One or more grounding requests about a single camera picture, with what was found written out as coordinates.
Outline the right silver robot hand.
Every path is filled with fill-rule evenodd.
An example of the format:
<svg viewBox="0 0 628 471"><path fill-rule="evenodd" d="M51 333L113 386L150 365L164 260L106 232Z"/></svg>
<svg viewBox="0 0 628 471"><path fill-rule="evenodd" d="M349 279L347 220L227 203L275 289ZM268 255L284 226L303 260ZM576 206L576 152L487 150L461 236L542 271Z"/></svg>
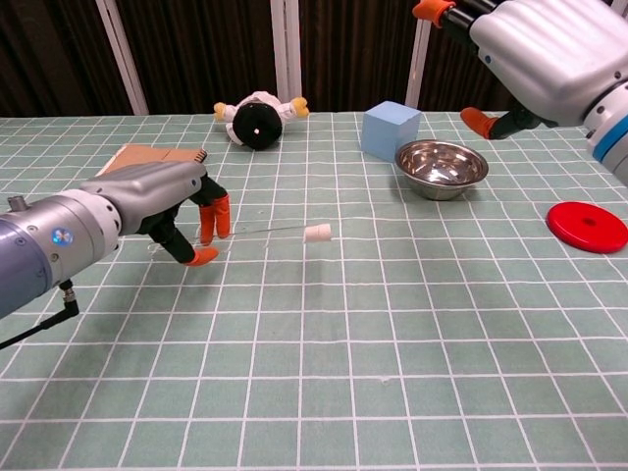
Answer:
<svg viewBox="0 0 628 471"><path fill-rule="evenodd" d="M602 0L417 0L412 14L460 31L517 100L501 118L462 111L482 137L539 124L596 135L628 127L628 20Z"/></svg>

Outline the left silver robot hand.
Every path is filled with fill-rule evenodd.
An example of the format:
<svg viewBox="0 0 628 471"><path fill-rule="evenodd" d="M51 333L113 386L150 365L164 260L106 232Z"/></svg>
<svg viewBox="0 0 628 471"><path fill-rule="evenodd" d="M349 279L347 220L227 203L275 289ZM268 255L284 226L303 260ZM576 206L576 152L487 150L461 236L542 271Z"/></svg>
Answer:
<svg viewBox="0 0 628 471"><path fill-rule="evenodd" d="M230 235L229 194L208 176L205 166L196 161L126 166L94 177L80 188L113 204L122 219L122 236L150 236L186 266L210 263L219 254L211 245L213 238ZM179 209L187 200L199 208L198 248L192 246L175 224Z"/></svg>

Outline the transparent glass test tube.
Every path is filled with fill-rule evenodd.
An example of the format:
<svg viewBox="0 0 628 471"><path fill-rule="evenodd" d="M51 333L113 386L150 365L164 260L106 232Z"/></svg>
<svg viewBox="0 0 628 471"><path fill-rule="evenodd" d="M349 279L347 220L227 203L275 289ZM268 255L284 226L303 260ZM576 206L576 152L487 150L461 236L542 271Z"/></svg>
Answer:
<svg viewBox="0 0 628 471"><path fill-rule="evenodd" d="M306 229L307 226L300 225L240 231L226 238L215 238L211 245L216 246L220 251L229 251L237 242L241 241L260 241L263 247L268 246L276 239L303 241Z"/></svg>

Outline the small white rubber stopper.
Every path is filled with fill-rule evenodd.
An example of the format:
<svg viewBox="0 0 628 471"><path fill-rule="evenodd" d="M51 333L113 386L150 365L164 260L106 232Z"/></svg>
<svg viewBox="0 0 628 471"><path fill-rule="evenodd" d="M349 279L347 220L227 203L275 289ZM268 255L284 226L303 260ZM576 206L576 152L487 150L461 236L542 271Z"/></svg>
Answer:
<svg viewBox="0 0 628 471"><path fill-rule="evenodd" d="M332 228L329 223L306 226L303 231L304 243L331 241L332 237Z"/></svg>

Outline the brown spiral notebook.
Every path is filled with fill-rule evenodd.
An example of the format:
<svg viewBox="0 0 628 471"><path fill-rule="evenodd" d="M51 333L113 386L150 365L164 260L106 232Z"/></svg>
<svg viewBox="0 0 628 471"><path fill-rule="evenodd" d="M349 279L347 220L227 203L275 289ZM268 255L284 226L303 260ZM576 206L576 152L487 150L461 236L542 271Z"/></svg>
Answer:
<svg viewBox="0 0 628 471"><path fill-rule="evenodd" d="M96 176L127 166L152 162L196 161L203 163L207 155L208 153L202 148L167 148L127 143L109 159Z"/></svg>

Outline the white plush doll black head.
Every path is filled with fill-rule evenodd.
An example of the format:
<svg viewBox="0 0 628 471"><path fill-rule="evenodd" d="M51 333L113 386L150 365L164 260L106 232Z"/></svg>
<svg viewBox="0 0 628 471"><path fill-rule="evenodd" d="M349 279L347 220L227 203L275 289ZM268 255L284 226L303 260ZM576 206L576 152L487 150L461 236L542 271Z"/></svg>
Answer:
<svg viewBox="0 0 628 471"><path fill-rule="evenodd" d="M217 121L225 123L228 137L237 145L261 151L273 145L287 122L309 115L307 100L302 96L282 102L267 91L255 91L236 105L214 104Z"/></svg>

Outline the dark brown curtain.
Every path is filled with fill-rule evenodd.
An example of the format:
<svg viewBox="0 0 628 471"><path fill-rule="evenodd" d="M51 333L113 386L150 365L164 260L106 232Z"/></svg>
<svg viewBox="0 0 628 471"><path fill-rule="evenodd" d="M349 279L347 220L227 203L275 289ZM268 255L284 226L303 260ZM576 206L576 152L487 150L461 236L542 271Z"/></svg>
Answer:
<svg viewBox="0 0 628 471"><path fill-rule="evenodd" d="M416 0L298 0L303 95L315 112L402 101ZM115 0L147 108L200 114L275 91L270 0ZM501 111L509 92L433 30L418 106ZM96 0L0 0L0 117L128 115Z"/></svg>

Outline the stainless steel bowl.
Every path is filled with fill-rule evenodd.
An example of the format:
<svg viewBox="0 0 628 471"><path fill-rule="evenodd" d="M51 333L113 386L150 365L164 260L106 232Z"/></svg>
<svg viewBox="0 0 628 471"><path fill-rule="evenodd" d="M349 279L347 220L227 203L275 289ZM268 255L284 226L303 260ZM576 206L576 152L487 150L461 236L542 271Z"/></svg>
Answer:
<svg viewBox="0 0 628 471"><path fill-rule="evenodd" d="M402 145L394 160L410 189L435 201L458 197L489 172L486 159L457 143L419 139Z"/></svg>

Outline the light blue foam cube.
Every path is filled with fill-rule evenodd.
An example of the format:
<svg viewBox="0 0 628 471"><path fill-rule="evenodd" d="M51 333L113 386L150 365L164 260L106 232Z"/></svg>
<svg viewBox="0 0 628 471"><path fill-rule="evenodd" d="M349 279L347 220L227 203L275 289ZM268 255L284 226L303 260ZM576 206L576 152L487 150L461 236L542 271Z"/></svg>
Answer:
<svg viewBox="0 0 628 471"><path fill-rule="evenodd" d="M400 103L385 101L363 115L361 150L393 163L396 152L417 139L422 112Z"/></svg>

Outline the red plastic disc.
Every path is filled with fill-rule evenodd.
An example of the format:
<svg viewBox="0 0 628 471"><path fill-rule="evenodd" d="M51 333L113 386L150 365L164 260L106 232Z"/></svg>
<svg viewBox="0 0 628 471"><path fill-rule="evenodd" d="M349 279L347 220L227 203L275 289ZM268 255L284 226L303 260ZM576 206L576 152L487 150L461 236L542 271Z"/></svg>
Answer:
<svg viewBox="0 0 628 471"><path fill-rule="evenodd" d="M559 240L588 252L610 254L628 244L628 227L611 212L590 203L557 203L549 209L546 224Z"/></svg>

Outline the green checkered tablecloth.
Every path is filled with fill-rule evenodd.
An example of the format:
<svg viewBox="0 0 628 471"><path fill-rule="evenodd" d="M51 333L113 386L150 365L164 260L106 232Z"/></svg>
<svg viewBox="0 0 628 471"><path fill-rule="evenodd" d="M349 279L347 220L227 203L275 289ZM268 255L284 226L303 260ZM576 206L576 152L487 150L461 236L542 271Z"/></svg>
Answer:
<svg viewBox="0 0 628 471"><path fill-rule="evenodd" d="M0 212L93 176L124 143L202 147L237 242L197 269L129 236L76 276L79 315L0 351L0 471L628 471L628 248L587 253L545 216L628 187L576 130L486 142L486 179L415 195L361 153L357 113L273 149L208 115L0 118Z"/></svg>

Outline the white frame post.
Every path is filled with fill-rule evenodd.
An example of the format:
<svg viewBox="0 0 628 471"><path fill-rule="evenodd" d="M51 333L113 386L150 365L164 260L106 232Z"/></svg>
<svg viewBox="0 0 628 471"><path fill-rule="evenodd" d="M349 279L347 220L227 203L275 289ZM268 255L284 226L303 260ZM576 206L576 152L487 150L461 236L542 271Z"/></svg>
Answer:
<svg viewBox="0 0 628 471"><path fill-rule="evenodd" d="M149 114L131 47L116 0L94 0L131 105L137 116Z"/></svg>
<svg viewBox="0 0 628 471"><path fill-rule="evenodd" d="M302 94L299 0L270 0L278 96Z"/></svg>
<svg viewBox="0 0 628 471"><path fill-rule="evenodd" d="M406 87L404 104L411 108L419 107L423 75L425 71L432 24L418 20L416 23L412 57Z"/></svg>

